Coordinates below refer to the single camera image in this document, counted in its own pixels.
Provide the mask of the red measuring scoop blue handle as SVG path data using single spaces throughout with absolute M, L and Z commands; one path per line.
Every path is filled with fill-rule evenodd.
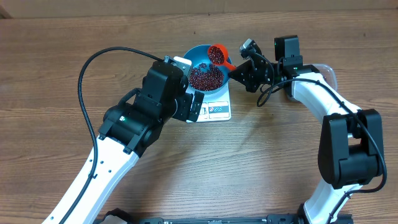
M 224 45 L 214 44 L 208 48 L 207 51 L 208 58 L 210 62 L 217 66 L 224 66 L 229 71 L 233 71 L 236 69 L 234 65 L 228 62 L 228 51 Z

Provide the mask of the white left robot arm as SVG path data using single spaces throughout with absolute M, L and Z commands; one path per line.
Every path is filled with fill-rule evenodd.
M 93 223 L 170 118 L 197 121 L 204 94 L 187 92 L 191 70 L 185 58 L 155 61 L 142 88 L 131 90 L 106 111 L 90 155 L 45 223 Z

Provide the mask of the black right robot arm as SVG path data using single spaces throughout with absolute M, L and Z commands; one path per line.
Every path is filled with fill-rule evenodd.
M 345 100 L 331 87 L 321 64 L 305 64 L 296 35 L 274 39 L 275 62 L 263 56 L 252 39 L 239 48 L 245 62 L 228 76 L 256 92 L 257 106 L 271 94 L 284 90 L 302 103 L 322 124 L 318 148 L 321 180 L 312 196 L 296 214 L 268 215 L 267 223 L 352 223 L 351 215 L 339 215 L 354 194 L 371 194 L 386 184 L 381 115 L 374 109 L 362 110 Z

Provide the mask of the white digital kitchen scale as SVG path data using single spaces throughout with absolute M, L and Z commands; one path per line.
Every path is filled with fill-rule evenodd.
M 228 121 L 231 119 L 228 82 L 224 83 L 219 89 L 201 92 L 205 95 L 197 123 Z

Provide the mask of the red beans in bowl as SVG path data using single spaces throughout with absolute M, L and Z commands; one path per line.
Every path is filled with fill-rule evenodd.
M 200 91 L 213 91 L 224 82 L 223 72 L 213 64 L 200 63 L 192 69 L 189 83 L 192 88 Z

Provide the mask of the teal blue bowl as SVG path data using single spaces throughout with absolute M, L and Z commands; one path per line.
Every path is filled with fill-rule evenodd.
M 206 63 L 206 64 L 212 64 L 208 58 L 207 55 L 207 51 L 208 48 L 211 45 L 197 45 L 195 47 L 193 47 L 192 49 L 188 50 L 185 55 L 183 56 L 183 58 L 189 59 L 192 61 L 192 69 L 194 67 L 197 67 L 200 63 Z M 228 77 L 228 72 L 229 70 L 224 67 L 224 66 L 217 66 L 224 74 L 224 83 L 229 82 L 229 77 Z M 190 83 L 188 86 L 190 89 L 192 89 L 193 91 L 200 91 L 200 90 L 196 90 L 194 88 L 191 87 Z

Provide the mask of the clear plastic container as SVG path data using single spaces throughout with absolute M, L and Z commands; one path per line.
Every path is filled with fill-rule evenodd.
M 305 81 L 293 81 L 289 87 L 285 89 L 286 94 L 292 101 L 316 102 L 323 105 L 329 101 L 333 101 L 333 97 L 322 86 L 327 86 L 330 90 L 333 89 L 337 95 L 338 83 L 336 80 L 334 70 L 325 64 L 306 64 L 303 66 L 305 70 L 300 71 L 295 79 L 305 79 Z

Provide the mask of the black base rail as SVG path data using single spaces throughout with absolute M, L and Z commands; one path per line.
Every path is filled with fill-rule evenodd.
M 232 218 L 137 218 L 118 208 L 108 211 L 103 218 L 97 218 L 94 224 L 128 223 L 128 224 L 305 224 L 308 221 L 303 215 L 271 214 L 264 217 Z

